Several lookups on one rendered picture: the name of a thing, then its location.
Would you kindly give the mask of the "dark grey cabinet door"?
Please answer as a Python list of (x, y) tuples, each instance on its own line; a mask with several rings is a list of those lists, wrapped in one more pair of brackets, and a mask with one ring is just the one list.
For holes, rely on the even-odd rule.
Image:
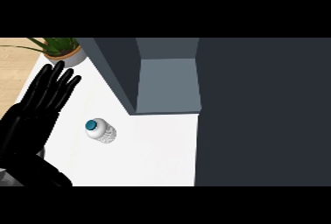
[(194, 183), (331, 186), (331, 38), (203, 38)]

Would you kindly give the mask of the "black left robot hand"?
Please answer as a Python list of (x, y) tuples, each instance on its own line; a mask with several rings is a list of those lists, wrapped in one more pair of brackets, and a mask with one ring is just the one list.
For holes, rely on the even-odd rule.
[(81, 76), (64, 68), (44, 64), (23, 98), (0, 118), (0, 168), (23, 186), (72, 186), (64, 174), (36, 155), (47, 139)]

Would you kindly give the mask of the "grey cabinet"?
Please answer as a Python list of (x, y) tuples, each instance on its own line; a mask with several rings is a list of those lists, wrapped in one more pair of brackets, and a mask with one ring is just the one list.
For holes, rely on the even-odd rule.
[(129, 115), (200, 111), (196, 38), (79, 38), (76, 42)]

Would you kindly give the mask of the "white water bottle blue cap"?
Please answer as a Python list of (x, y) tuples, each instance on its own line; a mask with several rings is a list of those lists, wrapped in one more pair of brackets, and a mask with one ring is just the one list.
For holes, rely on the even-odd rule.
[(94, 118), (85, 122), (86, 136), (109, 144), (116, 138), (116, 130), (101, 118)]

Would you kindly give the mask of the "green potted plant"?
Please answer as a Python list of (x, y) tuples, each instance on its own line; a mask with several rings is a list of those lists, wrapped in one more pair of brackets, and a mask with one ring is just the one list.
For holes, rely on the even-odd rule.
[(86, 54), (75, 38), (42, 38), (42, 41), (27, 38), (27, 40), (38, 46), (38, 49), (26, 46), (21, 47), (20, 45), (16, 45), (14, 48), (21, 47), (39, 52), (52, 65), (61, 60), (64, 68), (70, 68), (86, 58)]

